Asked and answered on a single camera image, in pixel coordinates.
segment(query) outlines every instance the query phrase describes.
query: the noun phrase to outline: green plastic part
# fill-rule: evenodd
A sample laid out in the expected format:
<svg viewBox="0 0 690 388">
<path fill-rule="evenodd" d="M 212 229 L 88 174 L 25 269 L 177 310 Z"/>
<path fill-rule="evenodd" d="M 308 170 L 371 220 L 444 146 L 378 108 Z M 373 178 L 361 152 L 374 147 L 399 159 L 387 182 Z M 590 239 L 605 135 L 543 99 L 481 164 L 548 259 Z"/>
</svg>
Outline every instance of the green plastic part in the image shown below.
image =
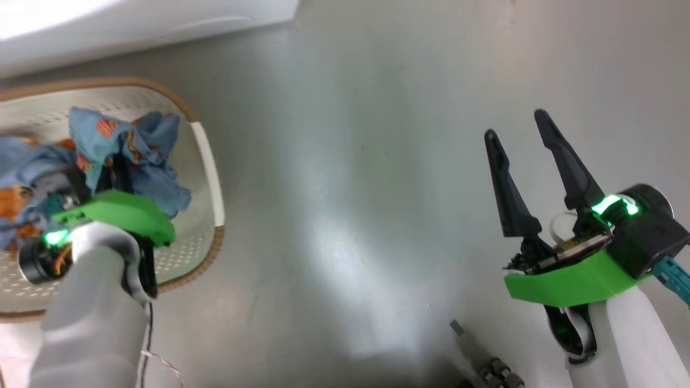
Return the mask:
<svg viewBox="0 0 690 388">
<path fill-rule="evenodd" d="M 611 299 L 649 279 L 630 277 L 606 251 L 540 275 L 507 275 L 511 296 L 553 307 L 572 307 Z"/>
<path fill-rule="evenodd" d="M 124 191 L 108 190 L 94 194 L 86 204 L 55 214 L 52 218 L 67 226 L 103 222 L 148 237 L 155 246 L 175 241 L 173 223 L 152 200 Z"/>
</svg>

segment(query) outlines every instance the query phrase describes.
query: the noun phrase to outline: basket handle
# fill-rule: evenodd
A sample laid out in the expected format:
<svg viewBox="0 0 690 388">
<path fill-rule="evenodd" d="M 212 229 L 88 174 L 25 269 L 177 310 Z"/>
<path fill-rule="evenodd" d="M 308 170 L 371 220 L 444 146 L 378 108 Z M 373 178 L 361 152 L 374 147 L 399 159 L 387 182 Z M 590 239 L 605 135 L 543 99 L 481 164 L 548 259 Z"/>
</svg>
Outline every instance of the basket handle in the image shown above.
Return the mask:
<svg viewBox="0 0 690 388">
<path fill-rule="evenodd" d="M 211 145 L 208 143 L 206 131 L 200 122 L 191 122 L 194 137 L 197 139 L 199 145 L 199 152 L 201 153 L 201 160 L 204 161 L 204 170 L 206 171 L 206 179 L 208 180 L 208 187 L 211 192 L 211 202 L 213 204 L 213 215 L 215 218 L 215 226 L 225 225 L 225 208 L 223 205 L 223 193 L 220 189 L 220 181 L 218 180 L 218 170 L 213 159 L 213 151 Z"/>
</svg>

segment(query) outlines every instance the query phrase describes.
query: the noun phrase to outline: white cable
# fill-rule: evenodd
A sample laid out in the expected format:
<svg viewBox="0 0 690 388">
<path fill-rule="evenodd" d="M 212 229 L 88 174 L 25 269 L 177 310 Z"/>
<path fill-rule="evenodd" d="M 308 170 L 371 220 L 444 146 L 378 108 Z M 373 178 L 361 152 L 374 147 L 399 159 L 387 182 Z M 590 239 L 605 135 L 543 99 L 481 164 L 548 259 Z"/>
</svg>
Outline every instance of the white cable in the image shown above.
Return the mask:
<svg viewBox="0 0 690 388">
<path fill-rule="evenodd" d="M 574 211 L 564 211 L 563 213 L 559 213 L 555 215 L 553 218 L 551 218 L 551 222 L 549 222 L 549 235 L 551 238 L 553 238 L 553 241 L 556 243 L 556 245 L 561 245 L 565 242 L 563 238 L 561 238 L 557 233 L 555 229 L 555 223 L 556 220 L 561 216 L 561 215 L 572 215 L 573 217 L 577 217 L 578 214 L 575 213 Z"/>
<path fill-rule="evenodd" d="M 144 355 L 145 357 L 151 357 L 151 358 L 157 358 L 161 360 L 162 363 L 164 363 L 168 368 L 172 369 L 172 371 L 175 372 L 177 375 L 177 379 L 179 380 L 179 385 L 180 387 L 184 388 L 184 380 L 182 380 L 182 374 L 173 366 L 173 364 L 170 364 L 168 361 L 165 361 L 161 356 L 157 355 L 156 353 L 151 353 L 146 350 L 142 350 L 141 354 Z"/>
</svg>

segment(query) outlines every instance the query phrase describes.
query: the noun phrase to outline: crumpled clothing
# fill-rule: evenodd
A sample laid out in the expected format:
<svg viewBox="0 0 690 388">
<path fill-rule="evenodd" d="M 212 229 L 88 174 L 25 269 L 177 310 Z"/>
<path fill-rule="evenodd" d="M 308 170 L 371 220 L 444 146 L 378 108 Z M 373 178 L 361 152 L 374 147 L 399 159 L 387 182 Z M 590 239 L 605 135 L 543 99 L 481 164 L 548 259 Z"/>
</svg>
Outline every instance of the crumpled clothing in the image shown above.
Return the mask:
<svg viewBox="0 0 690 388">
<path fill-rule="evenodd" d="M 45 146 L 26 137 L 0 137 L 0 249 L 16 252 L 24 239 L 59 227 L 41 217 L 31 185 L 38 176 L 74 163 L 74 149 L 70 141 Z"/>
<path fill-rule="evenodd" d="M 151 112 L 133 122 L 95 110 L 70 109 L 70 136 L 77 146 L 77 166 L 94 191 L 103 167 L 121 153 L 129 161 L 135 194 L 150 198 L 169 218 L 189 207 L 191 192 L 177 184 L 168 157 L 177 141 L 179 116 Z"/>
</svg>

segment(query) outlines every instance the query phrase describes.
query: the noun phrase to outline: blue connector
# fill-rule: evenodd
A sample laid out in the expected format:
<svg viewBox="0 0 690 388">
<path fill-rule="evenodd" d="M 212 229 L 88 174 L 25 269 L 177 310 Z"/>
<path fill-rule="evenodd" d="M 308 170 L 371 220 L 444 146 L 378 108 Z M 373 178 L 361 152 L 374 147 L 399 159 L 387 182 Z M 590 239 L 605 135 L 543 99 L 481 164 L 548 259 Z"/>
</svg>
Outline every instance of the blue connector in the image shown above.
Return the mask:
<svg viewBox="0 0 690 388">
<path fill-rule="evenodd" d="M 690 306 L 690 275 L 674 259 L 665 257 L 651 273 Z"/>
</svg>

